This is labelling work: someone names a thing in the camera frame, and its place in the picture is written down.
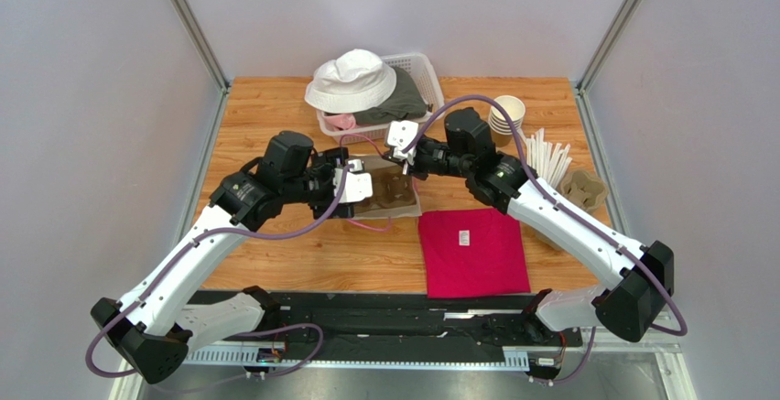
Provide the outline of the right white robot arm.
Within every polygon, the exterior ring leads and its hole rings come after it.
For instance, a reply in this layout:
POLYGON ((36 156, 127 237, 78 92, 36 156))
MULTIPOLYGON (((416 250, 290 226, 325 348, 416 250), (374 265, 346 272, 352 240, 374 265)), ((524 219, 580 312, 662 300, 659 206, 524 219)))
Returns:
POLYGON ((392 152, 409 174, 462 178, 480 203, 514 218, 572 254, 598 279, 595 286, 551 291, 533 308, 549 330, 604 327, 638 342, 674 292, 674 254, 664 243, 640 243, 604 225, 549 186, 521 158, 496 148, 472 109, 444 119, 446 139, 404 137, 392 152))

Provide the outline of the stack of paper cups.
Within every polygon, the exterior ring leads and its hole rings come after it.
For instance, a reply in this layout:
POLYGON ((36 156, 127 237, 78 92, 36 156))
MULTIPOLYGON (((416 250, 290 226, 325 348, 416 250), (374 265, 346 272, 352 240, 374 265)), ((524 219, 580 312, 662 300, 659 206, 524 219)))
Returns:
POLYGON ((497 147, 504 147, 514 142, 513 131, 521 139, 525 138, 522 123, 525 119, 525 104, 513 95, 501 95, 493 99, 503 111, 493 106, 488 116, 488 125, 497 147))

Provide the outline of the white bucket hat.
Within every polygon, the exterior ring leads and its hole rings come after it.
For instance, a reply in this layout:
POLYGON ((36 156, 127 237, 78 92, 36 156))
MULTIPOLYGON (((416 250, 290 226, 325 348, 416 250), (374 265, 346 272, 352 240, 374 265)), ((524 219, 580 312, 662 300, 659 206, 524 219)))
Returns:
POLYGON ((396 87, 395 70, 366 49, 350 50, 320 65, 304 101, 328 114, 354 114, 379 106, 396 87))

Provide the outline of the cardboard cup carrier tray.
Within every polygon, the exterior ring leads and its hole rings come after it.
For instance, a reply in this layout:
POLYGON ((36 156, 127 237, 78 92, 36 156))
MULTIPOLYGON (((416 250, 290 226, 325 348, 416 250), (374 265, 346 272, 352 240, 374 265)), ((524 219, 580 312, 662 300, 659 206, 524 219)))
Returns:
POLYGON ((569 171, 554 190, 589 215, 593 215, 609 195, 606 183, 582 168, 569 171))

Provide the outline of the single cardboard cup carrier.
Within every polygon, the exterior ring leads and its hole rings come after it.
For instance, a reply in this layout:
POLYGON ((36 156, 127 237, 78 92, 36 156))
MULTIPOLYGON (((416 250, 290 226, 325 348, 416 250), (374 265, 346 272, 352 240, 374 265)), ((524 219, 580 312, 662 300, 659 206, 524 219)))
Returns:
POLYGON ((413 179, 398 167, 371 171, 374 195, 367 199, 369 209, 396 209, 415 205, 413 179))

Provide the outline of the olive green folded garment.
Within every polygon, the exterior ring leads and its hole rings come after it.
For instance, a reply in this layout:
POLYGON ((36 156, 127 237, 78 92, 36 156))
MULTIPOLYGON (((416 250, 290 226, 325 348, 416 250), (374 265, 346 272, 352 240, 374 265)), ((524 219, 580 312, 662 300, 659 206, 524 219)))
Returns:
POLYGON ((428 113, 428 104, 422 97, 412 76, 402 68, 393 67, 395 89, 378 106, 353 115, 358 126, 387 124, 393 121, 414 120, 428 113))

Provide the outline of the folded red t-shirt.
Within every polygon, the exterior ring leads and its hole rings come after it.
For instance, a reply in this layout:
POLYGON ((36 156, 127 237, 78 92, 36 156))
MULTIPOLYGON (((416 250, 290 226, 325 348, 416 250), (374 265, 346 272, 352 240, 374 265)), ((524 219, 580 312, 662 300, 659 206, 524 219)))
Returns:
POLYGON ((531 291, 521 225, 493 209, 428 211, 417 224, 430 298, 531 291))

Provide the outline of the bundle of white straws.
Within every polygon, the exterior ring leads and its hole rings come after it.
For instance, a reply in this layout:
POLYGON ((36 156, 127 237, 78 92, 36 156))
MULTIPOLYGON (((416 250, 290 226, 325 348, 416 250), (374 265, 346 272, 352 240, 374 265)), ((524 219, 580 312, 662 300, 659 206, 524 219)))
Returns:
POLYGON ((531 135, 521 134, 521 140, 525 145, 525 157, 528 165, 549 186, 556 189, 573 161, 570 155, 571 144, 548 141, 544 127, 539 128, 531 135))

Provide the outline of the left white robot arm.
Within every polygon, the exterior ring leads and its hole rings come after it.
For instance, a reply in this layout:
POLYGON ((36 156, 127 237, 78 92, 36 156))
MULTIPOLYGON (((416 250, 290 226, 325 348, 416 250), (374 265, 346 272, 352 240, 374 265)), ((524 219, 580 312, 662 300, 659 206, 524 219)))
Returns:
POLYGON ((137 286, 118 299, 104 297, 91 311, 98 334, 85 353, 87 368, 107 377, 93 359, 106 341, 147 383, 167 379, 193 351, 231 337, 282 332, 279 304, 259 286, 227 300, 191 308, 190 299, 216 267, 289 204, 305 204, 314 224, 350 218, 373 193, 364 163, 344 147, 315 150, 303 134, 275 135, 264 154, 226 176, 192 228, 137 286))

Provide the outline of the white plastic basket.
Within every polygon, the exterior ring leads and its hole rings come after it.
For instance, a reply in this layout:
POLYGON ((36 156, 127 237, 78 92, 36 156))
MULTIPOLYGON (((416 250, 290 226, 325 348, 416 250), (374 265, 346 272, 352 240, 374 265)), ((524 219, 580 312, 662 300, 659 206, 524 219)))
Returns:
MULTIPOLYGON (((383 62, 390 67, 403 69, 416 84, 416 87, 427 106, 427 112, 421 118, 414 119, 418 124, 424 124, 433 113, 441 108, 445 101, 438 76, 428 57, 419 52, 381 56, 383 62)), ((341 130, 329 124, 323 113, 316 112, 320 131, 337 144, 348 145, 361 142, 355 135, 364 136, 374 141, 384 142, 389 124, 356 126, 353 129, 341 130)))

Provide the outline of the pink cloth in basket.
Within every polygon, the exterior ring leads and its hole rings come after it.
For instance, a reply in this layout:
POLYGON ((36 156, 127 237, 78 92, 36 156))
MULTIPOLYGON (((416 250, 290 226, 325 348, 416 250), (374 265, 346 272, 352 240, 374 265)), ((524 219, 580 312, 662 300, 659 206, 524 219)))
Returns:
POLYGON ((355 116, 353 114, 325 113, 323 115, 323 119, 325 123, 332 130, 338 130, 338 131, 352 130, 358 125, 355 116))

